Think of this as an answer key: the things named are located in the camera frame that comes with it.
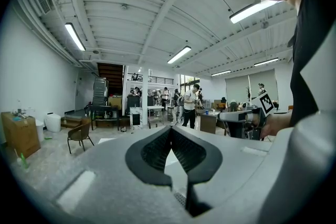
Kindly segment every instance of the white t-shirt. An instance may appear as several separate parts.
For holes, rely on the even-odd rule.
[[[168,99],[168,91],[167,90],[164,90],[163,93],[162,93],[162,99]]]
[[[186,91],[184,94],[184,101],[187,99],[187,97],[190,97],[189,101],[192,101],[193,99],[196,99],[196,94],[193,93],[192,90],[189,90]],[[195,104],[194,103],[187,104],[186,102],[184,102],[184,109],[193,110],[195,109]]]

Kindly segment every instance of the white bucket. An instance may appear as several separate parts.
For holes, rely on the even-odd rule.
[[[39,120],[35,120],[36,123],[36,129],[37,129],[37,136],[40,142],[44,140],[44,135],[43,135],[43,122]]]

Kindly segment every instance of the white trash can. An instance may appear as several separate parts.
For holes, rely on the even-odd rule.
[[[36,129],[37,129],[37,136],[40,142],[44,140],[44,135],[43,135],[43,122],[39,120],[35,120],[36,123]]]
[[[61,130],[61,116],[48,113],[44,119],[48,131],[59,132]]]

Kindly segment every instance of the person's hand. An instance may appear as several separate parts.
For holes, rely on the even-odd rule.
[[[289,127],[289,122],[291,118],[291,113],[287,113],[284,115],[268,115],[266,118],[266,124],[261,129],[260,139],[265,138],[267,135],[277,135],[277,133]],[[259,115],[253,115],[253,125],[257,126],[259,124]]]

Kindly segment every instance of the cardboard box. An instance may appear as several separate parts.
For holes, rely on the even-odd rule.
[[[41,148],[35,118],[28,117],[14,121],[14,117],[10,112],[1,113],[6,141],[8,146],[15,149],[19,156],[23,153],[27,158]]]
[[[108,104],[110,106],[117,106],[119,110],[121,110],[121,97],[109,97]]]

